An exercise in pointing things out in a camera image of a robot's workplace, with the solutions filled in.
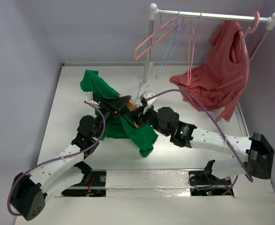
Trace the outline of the wooden clothes hanger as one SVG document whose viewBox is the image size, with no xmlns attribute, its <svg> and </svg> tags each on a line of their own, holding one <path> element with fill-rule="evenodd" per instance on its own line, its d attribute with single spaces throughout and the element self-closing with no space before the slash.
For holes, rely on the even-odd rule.
<svg viewBox="0 0 275 225">
<path fill-rule="evenodd" d="M 130 112 L 134 112 L 138 109 L 138 106 L 130 99 L 126 104 Z M 134 122 L 135 128 L 139 128 L 139 126 Z"/>
</svg>

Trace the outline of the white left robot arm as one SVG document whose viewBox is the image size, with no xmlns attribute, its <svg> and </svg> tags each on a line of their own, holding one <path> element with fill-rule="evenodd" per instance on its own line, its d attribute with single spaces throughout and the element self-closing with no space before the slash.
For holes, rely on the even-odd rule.
<svg viewBox="0 0 275 225">
<path fill-rule="evenodd" d="M 70 145 L 56 158 L 42 162 L 15 176 L 8 194 L 7 209 L 14 216 L 31 221 L 44 209 L 46 203 L 65 189 L 79 183 L 88 184 L 92 169 L 84 160 L 98 147 L 106 126 L 113 118 L 127 112 L 131 96 L 100 98 L 87 101 L 98 113 L 86 115 L 79 121 L 77 134 Z"/>
</svg>

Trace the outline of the green t shirt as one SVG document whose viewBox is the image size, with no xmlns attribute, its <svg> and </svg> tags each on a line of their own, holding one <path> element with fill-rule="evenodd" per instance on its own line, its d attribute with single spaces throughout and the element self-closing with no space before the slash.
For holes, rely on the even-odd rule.
<svg viewBox="0 0 275 225">
<path fill-rule="evenodd" d="M 120 93 L 110 87 L 99 77 L 99 72 L 94 70 L 85 71 L 83 79 L 80 82 L 80 88 L 84 92 L 93 92 L 96 102 L 99 102 L 101 97 L 116 98 L 120 96 Z M 106 125 L 102 139 L 106 137 L 113 139 L 131 139 L 139 148 L 139 154 L 145 158 L 151 154 L 158 135 L 149 125 L 137 128 L 129 112 L 126 112 L 123 117 L 118 119 L 113 118 L 112 121 Z"/>
</svg>

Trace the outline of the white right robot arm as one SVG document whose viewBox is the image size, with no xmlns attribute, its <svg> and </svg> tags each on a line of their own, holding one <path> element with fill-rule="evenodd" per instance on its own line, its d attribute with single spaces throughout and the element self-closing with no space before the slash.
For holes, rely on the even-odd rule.
<svg viewBox="0 0 275 225">
<path fill-rule="evenodd" d="M 203 172 L 204 180 L 214 184 L 219 179 L 246 174 L 258 179 L 271 178 L 274 149 L 260 133 L 252 137 L 226 136 L 204 130 L 193 124 L 180 121 L 179 114 L 170 107 L 155 110 L 139 109 L 133 115 L 140 126 L 151 126 L 154 130 L 170 137 L 178 147 L 206 149 L 230 155 L 226 160 L 210 160 Z"/>
</svg>

